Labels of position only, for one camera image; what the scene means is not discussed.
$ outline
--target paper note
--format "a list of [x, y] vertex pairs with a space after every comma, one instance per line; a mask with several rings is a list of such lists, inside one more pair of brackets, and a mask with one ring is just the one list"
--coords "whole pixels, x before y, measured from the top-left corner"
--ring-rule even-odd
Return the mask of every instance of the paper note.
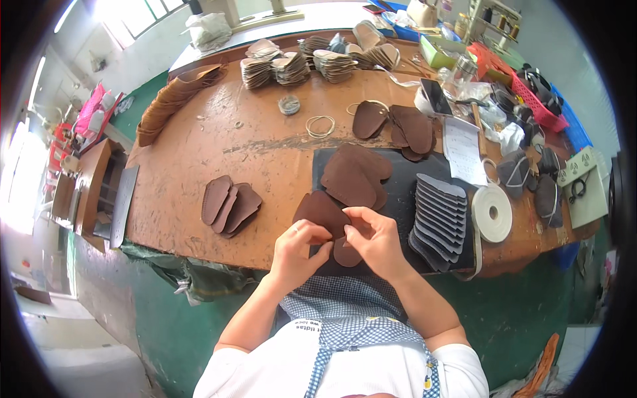
[[487, 173], [478, 148], [478, 127], [457, 118], [446, 118], [443, 151], [449, 161], [452, 178], [460, 178], [473, 185], [487, 185]]

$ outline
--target white t-shirt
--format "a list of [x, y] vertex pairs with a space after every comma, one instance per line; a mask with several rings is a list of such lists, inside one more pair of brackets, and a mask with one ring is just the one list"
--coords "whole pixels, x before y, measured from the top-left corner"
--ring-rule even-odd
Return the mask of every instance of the white t-shirt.
[[[254, 351], [215, 352], [197, 383], [194, 398], [302, 397], [319, 350], [321, 323], [297, 319]], [[433, 351], [438, 359], [442, 398], [487, 397], [489, 386], [476, 352], [450, 344]], [[426, 356], [417, 343], [383, 344], [335, 352], [316, 398], [385, 392], [422, 398]]]

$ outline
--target gingham apron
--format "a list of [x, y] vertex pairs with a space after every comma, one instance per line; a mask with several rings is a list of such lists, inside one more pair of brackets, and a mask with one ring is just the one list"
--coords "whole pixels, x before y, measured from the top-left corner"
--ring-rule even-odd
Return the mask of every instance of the gingham apron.
[[312, 276], [285, 296], [280, 305], [291, 320], [309, 318], [322, 322], [320, 348], [305, 398], [315, 396], [334, 352], [403, 341], [420, 343], [425, 351], [423, 398], [440, 397], [438, 361], [408, 325], [396, 291], [385, 280], [372, 276]]

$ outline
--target hand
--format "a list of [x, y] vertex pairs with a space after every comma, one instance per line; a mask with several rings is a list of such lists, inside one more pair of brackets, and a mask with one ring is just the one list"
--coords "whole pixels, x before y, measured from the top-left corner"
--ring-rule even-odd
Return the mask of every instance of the hand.
[[[275, 255], [268, 279], [288, 294], [304, 284], [329, 259], [334, 242], [327, 229], [307, 220], [299, 220], [275, 244]], [[308, 259], [310, 245], [323, 243], [318, 253]]]
[[347, 242], [376, 275], [393, 283], [414, 271], [404, 258], [393, 218], [365, 207], [346, 208], [343, 212], [352, 220], [352, 225], [345, 226]]

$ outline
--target pink container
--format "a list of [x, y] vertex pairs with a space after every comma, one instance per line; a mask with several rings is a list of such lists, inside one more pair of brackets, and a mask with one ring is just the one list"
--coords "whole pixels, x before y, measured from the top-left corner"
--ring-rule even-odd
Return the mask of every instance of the pink container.
[[511, 89], [514, 93], [522, 97], [524, 103], [533, 110], [535, 121], [539, 123], [545, 131], [558, 132], [568, 127], [568, 123], [564, 117], [562, 115], [557, 117], [546, 109], [535, 94], [526, 88], [522, 80], [515, 74], [515, 71], [511, 71], [511, 77], [513, 78]]

